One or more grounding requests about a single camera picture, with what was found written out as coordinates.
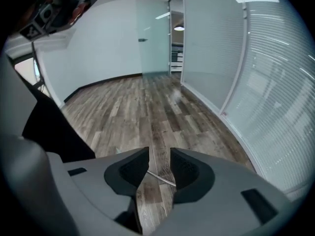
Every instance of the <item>window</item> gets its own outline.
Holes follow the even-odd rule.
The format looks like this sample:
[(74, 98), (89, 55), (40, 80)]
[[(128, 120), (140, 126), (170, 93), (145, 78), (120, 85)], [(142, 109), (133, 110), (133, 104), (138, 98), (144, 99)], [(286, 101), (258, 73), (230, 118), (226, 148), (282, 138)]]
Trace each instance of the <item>window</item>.
[(31, 85), (50, 97), (40, 67), (33, 54), (23, 55), (13, 60), (14, 69)]

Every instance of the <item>metal rod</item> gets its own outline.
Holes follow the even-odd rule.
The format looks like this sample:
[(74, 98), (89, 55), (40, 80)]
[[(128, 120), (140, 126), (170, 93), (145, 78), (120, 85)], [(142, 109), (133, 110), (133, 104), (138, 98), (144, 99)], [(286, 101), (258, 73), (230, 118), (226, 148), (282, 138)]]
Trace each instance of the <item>metal rod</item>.
[(162, 178), (162, 177), (160, 177), (160, 176), (154, 174), (153, 172), (151, 172), (151, 171), (147, 171), (147, 172), (148, 172), (150, 175), (154, 176), (155, 178), (157, 178), (157, 179), (159, 179), (159, 180), (161, 180), (161, 181), (163, 181), (163, 182), (165, 182), (165, 183), (168, 183), (168, 184), (173, 185), (173, 186), (176, 187), (176, 184), (174, 184), (174, 183), (172, 183), (172, 182), (170, 182), (170, 181), (168, 181), (168, 180), (166, 180), (166, 179), (164, 179), (164, 178)]

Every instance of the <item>frosted glass wall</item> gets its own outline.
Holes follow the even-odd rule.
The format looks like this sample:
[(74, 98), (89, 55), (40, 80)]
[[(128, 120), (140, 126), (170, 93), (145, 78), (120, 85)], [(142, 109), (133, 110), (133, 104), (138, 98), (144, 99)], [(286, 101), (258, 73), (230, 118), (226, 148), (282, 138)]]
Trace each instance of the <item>frosted glass wall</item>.
[(287, 0), (248, 0), (249, 42), (226, 118), (262, 175), (292, 198), (315, 166), (315, 46)]
[(184, 0), (183, 83), (219, 111), (230, 91), (240, 60), (244, 19), (236, 0)]
[(162, 0), (136, 0), (137, 32), (143, 74), (169, 71), (169, 9)]

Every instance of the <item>wooden floor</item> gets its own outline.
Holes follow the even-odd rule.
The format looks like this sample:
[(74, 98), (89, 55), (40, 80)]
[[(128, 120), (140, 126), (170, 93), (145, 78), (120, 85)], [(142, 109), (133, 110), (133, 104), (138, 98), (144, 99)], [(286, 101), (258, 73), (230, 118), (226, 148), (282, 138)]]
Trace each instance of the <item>wooden floor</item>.
[[(170, 147), (188, 148), (252, 169), (224, 124), (180, 87), (180, 74), (133, 77), (82, 89), (63, 112), (97, 157), (149, 146), (149, 170), (172, 182)], [(137, 191), (145, 235), (171, 211), (174, 192), (171, 185), (145, 176)]]

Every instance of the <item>black rubber pad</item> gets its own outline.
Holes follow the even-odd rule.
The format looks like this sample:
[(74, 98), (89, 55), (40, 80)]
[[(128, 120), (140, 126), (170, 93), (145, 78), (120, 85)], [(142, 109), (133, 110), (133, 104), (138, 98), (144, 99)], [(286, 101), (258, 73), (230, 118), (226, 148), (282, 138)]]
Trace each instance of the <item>black rubber pad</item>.
[(208, 164), (176, 148), (171, 148), (171, 170), (177, 189), (174, 204), (198, 201), (210, 191), (215, 182), (215, 174)]
[(105, 173), (106, 183), (119, 195), (134, 197), (149, 168), (149, 147), (112, 164)]

